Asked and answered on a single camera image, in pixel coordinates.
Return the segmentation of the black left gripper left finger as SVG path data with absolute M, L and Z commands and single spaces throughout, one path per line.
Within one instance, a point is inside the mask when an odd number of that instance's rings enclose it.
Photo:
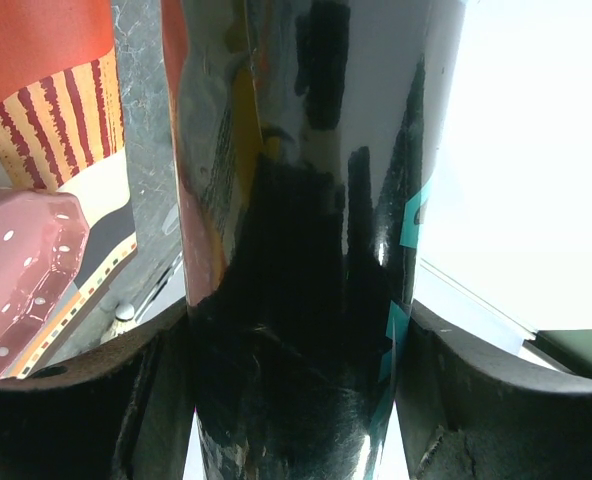
M 187 305 L 0 380 L 0 479 L 180 479 L 194 402 Z

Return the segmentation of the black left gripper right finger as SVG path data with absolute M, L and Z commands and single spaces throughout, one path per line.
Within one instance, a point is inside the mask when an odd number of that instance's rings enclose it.
M 396 407 L 413 479 L 592 479 L 592 379 L 523 360 L 421 303 Z

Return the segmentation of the white feather shuttlecock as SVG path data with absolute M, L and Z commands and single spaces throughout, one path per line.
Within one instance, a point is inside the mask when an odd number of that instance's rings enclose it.
M 135 307 L 129 302 L 120 302 L 114 311 L 113 326 L 117 332 L 125 332 L 135 325 Z

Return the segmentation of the black shuttlecock tube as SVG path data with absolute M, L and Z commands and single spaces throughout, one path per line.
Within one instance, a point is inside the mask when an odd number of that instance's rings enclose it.
M 184 1 L 176 159 L 208 479 L 374 479 L 462 1 Z

